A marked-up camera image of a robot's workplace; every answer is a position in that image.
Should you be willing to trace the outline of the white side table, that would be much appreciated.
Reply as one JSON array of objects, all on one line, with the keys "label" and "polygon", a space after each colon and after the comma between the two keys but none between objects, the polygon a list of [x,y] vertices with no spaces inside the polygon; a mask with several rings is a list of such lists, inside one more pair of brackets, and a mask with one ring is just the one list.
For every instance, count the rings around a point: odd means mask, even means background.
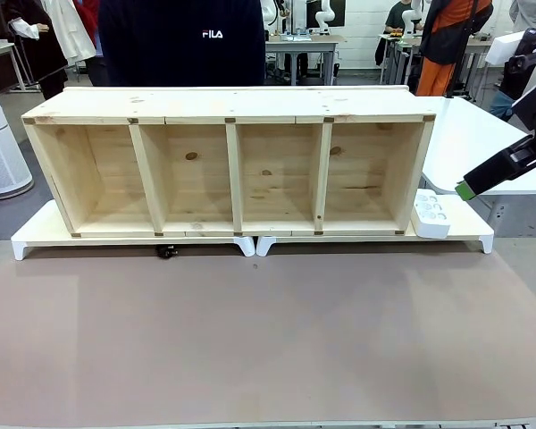
[{"label": "white side table", "polygon": [[[419,100],[436,114],[423,177],[439,194],[453,194],[466,173],[526,136],[522,130],[462,98],[421,97]],[[536,195],[536,168],[484,194]]]}]

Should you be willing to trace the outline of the white wood-topped riser stand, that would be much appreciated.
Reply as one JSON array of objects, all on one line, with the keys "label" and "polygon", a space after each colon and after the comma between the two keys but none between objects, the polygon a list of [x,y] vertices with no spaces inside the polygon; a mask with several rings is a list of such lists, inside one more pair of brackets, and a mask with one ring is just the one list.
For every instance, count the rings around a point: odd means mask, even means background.
[{"label": "white wood-topped riser stand", "polygon": [[466,202],[456,195],[438,195],[436,206],[442,211],[434,218],[426,217],[426,210],[413,209],[411,222],[404,234],[394,236],[261,236],[255,246],[255,254],[266,257],[275,244],[306,243],[366,243],[366,242],[442,242],[477,241],[482,252],[493,249],[494,230]]},{"label": "white wood-topped riser stand", "polygon": [[72,237],[54,200],[45,203],[11,237],[14,258],[23,260],[34,248],[104,246],[227,245],[239,247],[244,257],[255,255],[252,237]]}]

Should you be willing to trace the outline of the white power strip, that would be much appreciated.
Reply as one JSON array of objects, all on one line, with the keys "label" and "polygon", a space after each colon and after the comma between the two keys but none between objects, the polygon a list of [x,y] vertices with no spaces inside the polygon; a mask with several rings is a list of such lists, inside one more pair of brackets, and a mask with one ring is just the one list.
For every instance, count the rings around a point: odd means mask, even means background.
[{"label": "white power strip", "polygon": [[450,230],[450,220],[443,208],[442,196],[430,189],[418,189],[411,223],[420,238],[444,240]]}]

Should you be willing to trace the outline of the person in orange and black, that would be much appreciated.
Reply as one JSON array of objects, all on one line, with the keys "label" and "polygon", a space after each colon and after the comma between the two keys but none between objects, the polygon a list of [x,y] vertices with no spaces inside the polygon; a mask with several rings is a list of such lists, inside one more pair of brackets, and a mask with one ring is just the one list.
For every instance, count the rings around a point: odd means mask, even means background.
[{"label": "person in orange and black", "polygon": [[442,97],[450,87],[465,41],[481,30],[494,10],[492,0],[432,0],[423,27],[419,97]]}]

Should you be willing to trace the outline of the grey workbench with legs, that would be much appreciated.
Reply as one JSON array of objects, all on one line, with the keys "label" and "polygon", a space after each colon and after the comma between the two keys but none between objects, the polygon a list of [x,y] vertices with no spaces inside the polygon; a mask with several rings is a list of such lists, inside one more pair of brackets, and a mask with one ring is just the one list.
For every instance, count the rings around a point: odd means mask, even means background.
[{"label": "grey workbench with legs", "polygon": [[[391,34],[379,35],[375,60],[380,67],[381,85],[407,85],[416,91],[423,65],[420,42],[419,36],[402,38]],[[467,94],[473,89],[475,76],[491,43],[491,37],[487,34],[469,38],[455,82],[456,93]]]}]

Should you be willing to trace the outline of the seated person in green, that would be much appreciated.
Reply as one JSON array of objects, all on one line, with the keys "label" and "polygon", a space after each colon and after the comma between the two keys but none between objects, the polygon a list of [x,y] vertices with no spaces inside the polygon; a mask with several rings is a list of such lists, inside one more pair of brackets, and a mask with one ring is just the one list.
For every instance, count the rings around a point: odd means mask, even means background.
[{"label": "seated person in green", "polygon": [[403,33],[405,22],[403,12],[411,9],[412,0],[398,0],[389,10],[387,20],[385,21],[385,33]]}]

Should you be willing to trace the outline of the grey background desk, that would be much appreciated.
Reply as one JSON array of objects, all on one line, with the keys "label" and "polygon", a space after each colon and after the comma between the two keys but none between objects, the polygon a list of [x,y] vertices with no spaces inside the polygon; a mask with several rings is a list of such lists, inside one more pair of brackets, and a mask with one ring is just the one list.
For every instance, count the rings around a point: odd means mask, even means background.
[{"label": "grey background desk", "polygon": [[334,83],[335,54],[338,46],[346,39],[337,35],[279,35],[270,36],[265,42],[267,54],[290,55],[290,85],[297,85],[297,56],[319,53],[322,55],[322,81],[324,86]]}]

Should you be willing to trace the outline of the pine wood four-bay shelf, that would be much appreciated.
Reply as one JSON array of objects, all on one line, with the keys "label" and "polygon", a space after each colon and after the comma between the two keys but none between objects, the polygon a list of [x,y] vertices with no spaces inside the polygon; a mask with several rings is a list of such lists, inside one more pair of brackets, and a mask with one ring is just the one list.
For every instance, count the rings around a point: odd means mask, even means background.
[{"label": "pine wood four-bay shelf", "polygon": [[397,236],[436,114],[404,86],[67,88],[22,116],[71,236]]}]

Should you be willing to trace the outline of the person in navy Fila shirt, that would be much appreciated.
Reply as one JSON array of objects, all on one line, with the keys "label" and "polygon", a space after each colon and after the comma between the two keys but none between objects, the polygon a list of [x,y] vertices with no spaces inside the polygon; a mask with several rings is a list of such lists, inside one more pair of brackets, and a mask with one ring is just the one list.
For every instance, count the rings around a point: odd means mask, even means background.
[{"label": "person in navy Fila shirt", "polygon": [[264,84],[260,0],[100,0],[98,25],[113,87]]}]

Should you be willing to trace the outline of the red garment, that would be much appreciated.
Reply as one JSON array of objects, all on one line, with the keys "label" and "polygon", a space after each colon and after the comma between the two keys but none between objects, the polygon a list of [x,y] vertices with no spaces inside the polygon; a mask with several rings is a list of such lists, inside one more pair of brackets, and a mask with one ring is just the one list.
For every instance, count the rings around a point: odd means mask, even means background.
[{"label": "red garment", "polygon": [[82,23],[96,48],[96,57],[102,57],[103,50],[98,33],[98,11],[100,0],[76,0],[76,2]]}]

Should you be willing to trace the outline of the white lab coat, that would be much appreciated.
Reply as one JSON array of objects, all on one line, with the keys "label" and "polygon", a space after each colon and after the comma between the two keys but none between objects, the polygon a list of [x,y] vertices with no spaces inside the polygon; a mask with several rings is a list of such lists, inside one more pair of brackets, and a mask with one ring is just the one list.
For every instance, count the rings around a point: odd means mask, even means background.
[{"label": "white lab coat", "polygon": [[95,45],[72,0],[43,0],[43,4],[68,64],[95,57]]}]

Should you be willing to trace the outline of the black garment on mannequin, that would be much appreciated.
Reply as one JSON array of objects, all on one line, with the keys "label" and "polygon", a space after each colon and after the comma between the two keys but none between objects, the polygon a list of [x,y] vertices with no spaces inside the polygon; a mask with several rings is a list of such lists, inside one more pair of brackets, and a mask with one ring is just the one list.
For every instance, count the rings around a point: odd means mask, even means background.
[{"label": "black garment on mannequin", "polygon": [[63,92],[67,75],[62,49],[41,0],[3,0],[8,30],[21,50],[30,77],[40,86],[45,100]]}]

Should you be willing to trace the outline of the light wood background desk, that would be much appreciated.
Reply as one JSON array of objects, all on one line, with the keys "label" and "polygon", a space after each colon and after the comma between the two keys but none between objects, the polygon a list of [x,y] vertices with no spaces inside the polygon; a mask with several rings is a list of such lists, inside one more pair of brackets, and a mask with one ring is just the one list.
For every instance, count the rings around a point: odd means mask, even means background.
[{"label": "light wood background desk", "polygon": [[26,86],[24,79],[22,78],[22,73],[20,66],[18,65],[16,59],[16,46],[14,43],[10,43],[6,39],[0,39],[0,57],[8,56],[13,67],[13,72],[16,76],[17,83],[12,89],[9,89],[9,92],[13,93],[24,93],[29,92],[29,88]]}]

